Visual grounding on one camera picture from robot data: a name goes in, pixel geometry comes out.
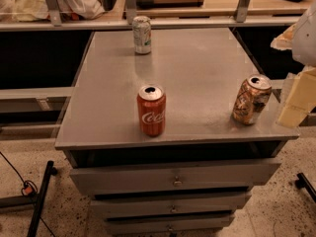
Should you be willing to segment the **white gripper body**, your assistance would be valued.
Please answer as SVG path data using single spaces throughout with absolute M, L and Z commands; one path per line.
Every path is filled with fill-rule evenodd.
M 304 65 L 316 66 L 316 2 L 312 3 L 296 23 L 292 57 Z

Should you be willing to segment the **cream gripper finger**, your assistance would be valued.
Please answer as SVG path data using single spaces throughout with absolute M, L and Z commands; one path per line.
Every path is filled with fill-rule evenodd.
M 271 42 L 271 47 L 277 50 L 292 50 L 292 40 L 296 25 L 288 27 L 282 34 Z
M 297 75 L 289 73 L 284 80 L 277 123 L 298 127 L 316 107 L 316 68 L 305 66 Z

